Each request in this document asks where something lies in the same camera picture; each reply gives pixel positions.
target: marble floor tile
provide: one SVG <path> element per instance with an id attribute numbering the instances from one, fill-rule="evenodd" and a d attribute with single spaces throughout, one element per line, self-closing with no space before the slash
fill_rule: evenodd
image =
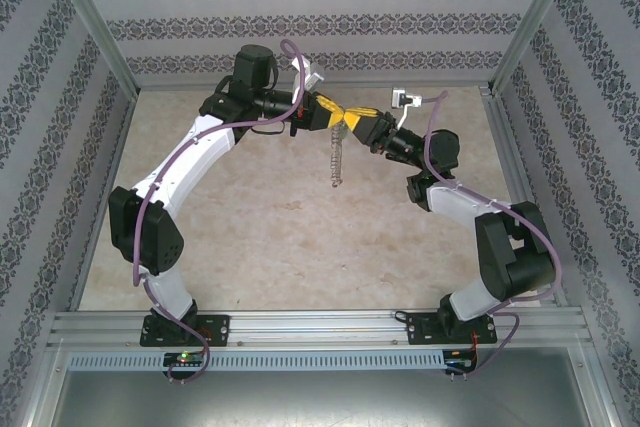
<path id="1" fill-rule="evenodd" d="M 323 93 L 344 107 L 386 110 L 390 89 Z M 440 89 L 415 89 L 435 96 Z M 439 128 L 460 136 L 456 177 L 508 200 L 476 87 L 451 88 Z M 184 136 L 210 92 L 142 92 L 116 185 L 130 188 Z M 431 108 L 414 109 L 405 127 L 420 135 Z M 412 204 L 406 180 L 416 169 L 372 155 L 349 135 L 343 184 L 331 187 L 330 132 L 247 134 L 185 201 L 177 220 L 179 261 L 201 309 L 376 309 L 436 307 L 478 274 L 475 236 Z M 102 226 L 83 310 L 146 310 L 131 264 Z"/>

